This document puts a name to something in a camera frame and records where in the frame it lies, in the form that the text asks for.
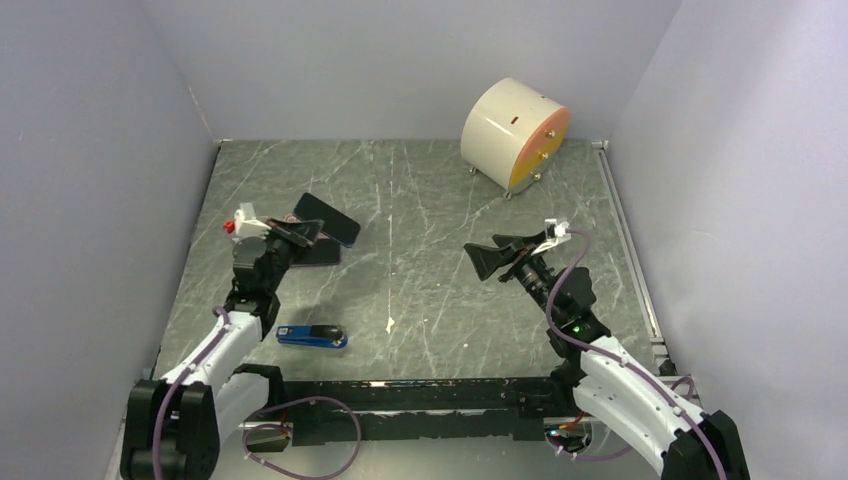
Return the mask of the black phone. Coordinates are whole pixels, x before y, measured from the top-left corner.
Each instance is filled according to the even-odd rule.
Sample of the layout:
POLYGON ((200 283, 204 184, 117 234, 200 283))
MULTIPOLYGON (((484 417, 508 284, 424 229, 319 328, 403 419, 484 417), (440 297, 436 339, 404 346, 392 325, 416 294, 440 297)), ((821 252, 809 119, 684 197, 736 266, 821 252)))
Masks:
POLYGON ((291 262, 292 267, 324 267, 341 262, 341 245, 332 239, 318 239, 291 262))

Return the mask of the dark blue-edged phone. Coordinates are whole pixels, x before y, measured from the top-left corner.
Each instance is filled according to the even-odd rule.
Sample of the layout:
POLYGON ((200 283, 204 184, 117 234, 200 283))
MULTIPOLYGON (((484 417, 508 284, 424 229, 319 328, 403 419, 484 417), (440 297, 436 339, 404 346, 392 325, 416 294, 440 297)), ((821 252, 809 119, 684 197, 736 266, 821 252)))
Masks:
POLYGON ((361 232, 357 221, 308 192, 302 194, 293 214, 304 221, 321 220, 322 232, 347 248, 353 247, 361 232))

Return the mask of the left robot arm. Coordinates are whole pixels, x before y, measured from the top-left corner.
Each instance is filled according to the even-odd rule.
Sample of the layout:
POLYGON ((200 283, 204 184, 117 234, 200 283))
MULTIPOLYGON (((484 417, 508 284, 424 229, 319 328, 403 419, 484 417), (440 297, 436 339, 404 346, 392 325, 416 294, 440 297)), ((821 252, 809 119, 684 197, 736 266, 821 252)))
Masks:
POLYGON ((319 239, 320 220, 236 220, 233 278, 216 322, 199 345, 157 380, 140 380, 127 401, 119 464, 123 479, 208 479, 225 440, 251 414, 286 406, 276 367, 244 363, 271 332, 277 289, 319 239))

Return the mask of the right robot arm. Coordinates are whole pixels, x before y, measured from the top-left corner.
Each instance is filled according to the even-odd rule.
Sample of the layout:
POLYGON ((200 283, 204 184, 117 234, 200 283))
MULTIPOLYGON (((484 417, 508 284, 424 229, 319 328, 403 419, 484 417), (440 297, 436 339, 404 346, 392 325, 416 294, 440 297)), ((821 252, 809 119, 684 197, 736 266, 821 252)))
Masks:
POLYGON ((553 408, 605 424, 662 479, 747 479, 736 423, 705 412, 633 358, 592 312, 580 262, 590 249, 583 229, 563 223, 532 236, 495 235, 493 245, 466 243, 478 278, 498 270, 542 309, 551 346, 563 360, 551 374, 553 408))

